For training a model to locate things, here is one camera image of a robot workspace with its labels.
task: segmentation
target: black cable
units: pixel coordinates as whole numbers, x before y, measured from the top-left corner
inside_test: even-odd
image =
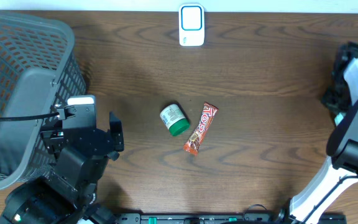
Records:
[[[33,119],[44,119],[44,118],[51,118],[54,116],[58,116],[59,113],[50,113],[50,114],[40,114],[35,116],[23,116],[23,117],[11,117],[11,118],[0,118],[1,121],[29,121]]]
[[[314,214],[314,212],[324,203],[324,201],[327,200],[327,198],[347,179],[358,179],[358,175],[346,176],[346,177],[339,179],[338,183],[336,183],[336,185],[323,197],[323,199],[321,199],[321,201],[316,206],[314,206],[312,211],[310,211],[308,216],[305,218],[305,220],[301,224],[306,224],[306,222],[309,220],[309,218],[312,216],[312,214]]]
[[[247,210],[245,210],[244,213],[242,214],[242,219],[244,219],[244,221],[246,220],[246,213],[247,213],[250,209],[255,208],[255,207],[262,207],[262,208],[264,208],[265,210],[267,210],[267,208],[265,208],[265,207],[264,207],[263,205],[261,205],[261,204],[253,204],[253,205],[249,206],[249,207],[247,208]]]

